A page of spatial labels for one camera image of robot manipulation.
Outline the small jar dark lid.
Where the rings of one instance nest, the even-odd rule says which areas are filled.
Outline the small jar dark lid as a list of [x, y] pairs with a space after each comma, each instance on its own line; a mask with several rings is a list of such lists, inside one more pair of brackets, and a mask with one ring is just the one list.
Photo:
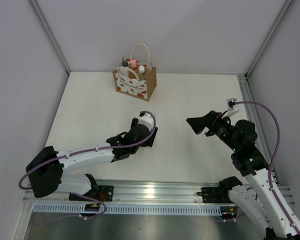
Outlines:
[[121, 63], [121, 69], [120, 69], [120, 72], [122, 75], [126, 76], [126, 77], [129, 77], [129, 63], [127, 61], [122, 61]]

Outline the orange bottle pink cap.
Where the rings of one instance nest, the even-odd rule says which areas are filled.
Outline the orange bottle pink cap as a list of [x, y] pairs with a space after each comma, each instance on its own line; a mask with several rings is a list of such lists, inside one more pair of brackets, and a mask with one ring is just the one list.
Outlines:
[[130, 60], [129, 69], [131, 69], [133, 71], [133, 73], [129, 72], [129, 78], [136, 79], [136, 75], [138, 74], [139, 67], [138, 67], [137, 61], [135, 59]]

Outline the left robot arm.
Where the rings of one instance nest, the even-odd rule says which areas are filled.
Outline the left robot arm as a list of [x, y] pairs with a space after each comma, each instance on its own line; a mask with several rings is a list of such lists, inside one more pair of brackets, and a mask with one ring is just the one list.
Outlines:
[[89, 174], [73, 172], [96, 164], [111, 164], [134, 155], [139, 148], [152, 147], [157, 133], [156, 119], [148, 112], [133, 118], [130, 130], [108, 138], [89, 149], [57, 151], [53, 146], [44, 147], [25, 168], [19, 188], [31, 190], [36, 198], [47, 197], [54, 192], [68, 192], [69, 199], [94, 200], [99, 191], [95, 178]]

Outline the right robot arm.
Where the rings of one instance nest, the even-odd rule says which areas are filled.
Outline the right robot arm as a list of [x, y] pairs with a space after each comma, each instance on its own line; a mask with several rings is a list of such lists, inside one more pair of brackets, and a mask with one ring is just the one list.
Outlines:
[[231, 176], [219, 182], [218, 198], [236, 204], [264, 232], [266, 240], [300, 240], [300, 220], [278, 189], [270, 166], [256, 147], [255, 124], [241, 119], [231, 125], [228, 116], [214, 110], [186, 121], [195, 134], [208, 129], [206, 137], [217, 136], [233, 151], [233, 165], [258, 197], [252, 198], [242, 182]]

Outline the watermelon print canvas bag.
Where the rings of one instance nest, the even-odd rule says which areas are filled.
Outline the watermelon print canvas bag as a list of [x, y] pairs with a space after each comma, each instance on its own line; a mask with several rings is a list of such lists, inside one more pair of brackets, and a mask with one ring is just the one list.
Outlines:
[[[147, 52], [146, 62], [141, 62], [134, 58], [134, 52], [138, 46], [143, 46], [145, 48]], [[139, 80], [139, 71], [138, 74], [135, 74], [136, 79], [131, 79], [129, 76], [121, 74], [122, 61], [127, 61], [130, 65], [131, 60], [136, 60], [138, 67], [140, 65], [145, 67], [143, 80]], [[148, 102], [157, 86], [157, 69], [151, 65], [151, 54], [148, 46], [143, 42], [138, 42], [133, 46], [130, 56], [122, 58], [122, 61], [121, 65], [112, 71], [116, 91]]]

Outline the right side aluminium rail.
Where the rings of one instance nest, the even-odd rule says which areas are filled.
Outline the right side aluminium rail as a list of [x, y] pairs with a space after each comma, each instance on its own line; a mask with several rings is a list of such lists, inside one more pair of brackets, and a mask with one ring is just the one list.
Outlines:
[[[246, 79], [246, 76], [244, 74], [237, 75], [242, 100], [243, 101], [249, 101], [249, 102], [255, 102], [255, 99], [253, 97], [253, 93], [250, 87], [250, 84], [248, 80]], [[266, 135], [261, 123], [260, 115], [258, 110], [264, 110], [263, 107], [256, 105], [256, 104], [243, 104], [247, 118], [249, 121], [255, 123], [255, 130], [258, 135], [258, 138], [256, 140], [256, 146], [260, 150], [260, 152], [263, 154], [266, 161], [270, 164], [270, 161], [272, 159], [273, 152], [270, 150], [269, 144], [266, 140]]]

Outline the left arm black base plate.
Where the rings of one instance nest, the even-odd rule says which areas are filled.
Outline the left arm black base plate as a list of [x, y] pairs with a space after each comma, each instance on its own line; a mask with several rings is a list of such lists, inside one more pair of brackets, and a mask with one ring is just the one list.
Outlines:
[[[111, 202], [114, 195], [113, 185], [99, 185], [98, 190], [91, 189], [87, 193], [83, 194], [84, 197], [97, 199], [102, 202]], [[70, 201], [88, 201], [88, 199], [78, 196], [74, 193], [69, 194]]]

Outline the aluminium mounting rail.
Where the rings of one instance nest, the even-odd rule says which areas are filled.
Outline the aluminium mounting rail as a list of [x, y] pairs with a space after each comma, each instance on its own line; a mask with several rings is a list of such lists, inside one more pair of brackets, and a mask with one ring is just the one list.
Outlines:
[[[127, 205], [202, 205], [203, 200], [197, 192], [202, 187], [218, 187], [218, 183], [190, 182], [155, 182], [130, 180], [96, 180], [98, 185], [113, 186], [112, 204]], [[291, 207], [295, 201], [291, 189], [278, 187]], [[37, 203], [70, 203], [69, 193], [55, 192], [50, 196], [35, 198], [30, 190], [23, 195], [23, 202]]]

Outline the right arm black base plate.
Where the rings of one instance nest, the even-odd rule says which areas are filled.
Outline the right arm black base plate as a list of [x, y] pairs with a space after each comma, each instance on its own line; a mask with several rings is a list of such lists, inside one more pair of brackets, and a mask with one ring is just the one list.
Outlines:
[[220, 190], [219, 187], [202, 187], [200, 191], [196, 192], [197, 196], [202, 198], [205, 204], [232, 204], [228, 193]]

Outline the right aluminium frame post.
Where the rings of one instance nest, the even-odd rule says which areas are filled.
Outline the right aluminium frame post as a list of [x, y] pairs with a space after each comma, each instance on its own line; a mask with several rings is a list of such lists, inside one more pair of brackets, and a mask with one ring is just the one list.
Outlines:
[[274, 40], [276, 34], [280, 30], [280, 27], [284, 23], [285, 19], [287, 18], [289, 12], [292, 10], [294, 4], [296, 3], [296, 0], [285, 0], [282, 7], [278, 11], [274, 22], [271, 24], [269, 30], [267, 31], [265, 38], [263, 39], [260, 47], [258, 48], [255, 56], [253, 57], [253, 60], [251, 64], [249, 65], [246, 74], [245, 79], [248, 81], [249, 78], [252, 76], [254, 70], [258, 66], [258, 64], [261, 62], [264, 54], [270, 47], [272, 41]]

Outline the aluminium frame post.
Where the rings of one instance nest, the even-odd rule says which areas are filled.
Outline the aluminium frame post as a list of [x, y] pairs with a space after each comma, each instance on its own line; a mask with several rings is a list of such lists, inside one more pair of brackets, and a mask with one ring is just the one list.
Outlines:
[[269, 30], [267, 31], [265, 38], [263, 39], [260, 47], [258, 48], [255, 56], [253, 57], [253, 60], [251, 64], [249, 65], [246, 74], [245, 79], [248, 81], [249, 78], [252, 76], [254, 70], [258, 66], [258, 64], [261, 62], [264, 54], [270, 47], [272, 41], [274, 40], [276, 34], [280, 30], [280, 27], [284, 23], [285, 19], [287, 18], [289, 12], [292, 10], [294, 4], [296, 3], [296, 0], [285, 0], [282, 7], [278, 11], [274, 22], [271, 24]]
[[69, 76], [71, 74], [71, 68], [68, 64], [68, 61], [65, 58], [65, 55], [55, 37], [55, 34], [53, 33], [53, 31], [49, 25], [47, 18], [45, 17], [45, 14], [44, 14], [43, 10], [41, 9], [38, 1], [37, 0], [27, 0], [27, 3], [29, 4], [34, 16], [36, 17], [50, 46], [52, 47], [54, 54], [56, 55], [57, 59], [59, 60], [61, 66], [63, 67], [66, 74]]

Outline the left aluminium frame post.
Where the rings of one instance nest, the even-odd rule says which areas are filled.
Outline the left aluminium frame post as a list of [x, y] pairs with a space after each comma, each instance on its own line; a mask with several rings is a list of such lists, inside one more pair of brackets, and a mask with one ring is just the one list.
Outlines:
[[65, 58], [65, 55], [55, 37], [55, 34], [53, 33], [53, 31], [49, 25], [47, 18], [45, 17], [45, 14], [44, 14], [43, 10], [41, 9], [38, 1], [37, 0], [27, 0], [27, 3], [29, 4], [34, 16], [36, 17], [50, 46], [52, 47], [54, 54], [56, 55], [57, 59], [59, 60], [61, 66], [63, 67], [66, 74], [69, 76], [71, 74], [71, 68], [68, 64], [68, 61]]

